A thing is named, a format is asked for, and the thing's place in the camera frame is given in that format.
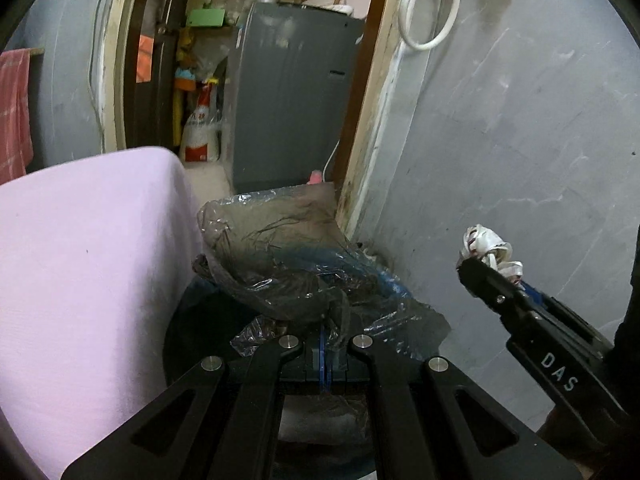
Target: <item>white tiled floor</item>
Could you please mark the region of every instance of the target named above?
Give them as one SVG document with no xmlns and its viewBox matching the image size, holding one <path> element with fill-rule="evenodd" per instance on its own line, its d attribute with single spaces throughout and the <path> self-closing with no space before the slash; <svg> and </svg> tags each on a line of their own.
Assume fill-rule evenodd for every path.
<svg viewBox="0 0 640 480">
<path fill-rule="evenodd" d="M 220 162 L 184 162 L 184 169 L 200 205 L 231 195 L 231 187 Z"/>
</svg>

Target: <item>green box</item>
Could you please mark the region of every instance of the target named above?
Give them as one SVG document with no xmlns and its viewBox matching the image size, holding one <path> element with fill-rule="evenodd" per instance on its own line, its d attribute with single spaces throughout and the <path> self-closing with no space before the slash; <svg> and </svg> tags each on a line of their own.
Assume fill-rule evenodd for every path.
<svg viewBox="0 0 640 480">
<path fill-rule="evenodd" d="M 222 27 L 225 9 L 193 9 L 187 18 L 187 27 Z"/>
</svg>

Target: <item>pink object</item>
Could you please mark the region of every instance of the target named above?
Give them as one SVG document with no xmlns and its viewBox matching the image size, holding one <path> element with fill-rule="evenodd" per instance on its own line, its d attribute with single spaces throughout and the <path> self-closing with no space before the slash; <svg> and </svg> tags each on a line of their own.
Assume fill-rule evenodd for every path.
<svg viewBox="0 0 640 480">
<path fill-rule="evenodd" d="M 202 251 L 197 206 L 161 148 L 0 186 L 0 408 L 49 480 L 164 390 L 164 334 Z"/>
<path fill-rule="evenodd" d="M 33 159 L 28 84 L 29 49 L 0 54 L 0 185 L 24 176 Z"/>
<path fill-rule="evenodd" d="M 322 182 L 322 171 L 313 170 L 307 184 L 320 184 Z"/>
</svg>

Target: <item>metal screw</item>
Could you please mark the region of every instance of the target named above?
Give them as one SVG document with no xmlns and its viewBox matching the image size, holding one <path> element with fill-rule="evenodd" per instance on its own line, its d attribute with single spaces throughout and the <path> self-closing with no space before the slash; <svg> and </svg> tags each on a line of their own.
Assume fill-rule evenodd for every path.
<svg viewBox="0 0 640 480">
<path fill-rule="evenodd" d="M 214 372 L 215 370 L 220 370 L 220 368 L 222 367 L 222 359 L 220 359 L 217 355 L 205 357 L 202 361 L 200 361 L 200 366 L 202 366 L 202 368 L 204 368 L 207 372 Z"/>
<path fill-rule="evenodd" d="M 294 335 L 284 335 L 278 341 L 283 348 L 295 348 L 298 346 L 298 338 Z"/>
<path fill-rule="evenodd" d="M 353 338 L 353 344 L 358 348 L 369 348 L 373 345 L 373 339 L 368 335 L 360 334 Z"/>
<path fill-rule="evenodd" d="M 449 362 L 444 357 L 432 357 L 429 359 L 429 368 L 434 372 L 446 372 Z"/>
</svg>

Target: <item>gray refrigerator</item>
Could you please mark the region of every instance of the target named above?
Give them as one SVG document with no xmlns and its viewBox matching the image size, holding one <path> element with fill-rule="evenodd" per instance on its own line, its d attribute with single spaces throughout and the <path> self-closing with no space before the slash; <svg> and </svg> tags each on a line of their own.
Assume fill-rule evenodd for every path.
<svg viewBox="0 0 640 480">
<path fill-rule="evenodd" d="M 235 31 L 222 161 L 237 193 L 304 184 L 339 137 L 364 21 L 256 2 Z"/>
</svg>

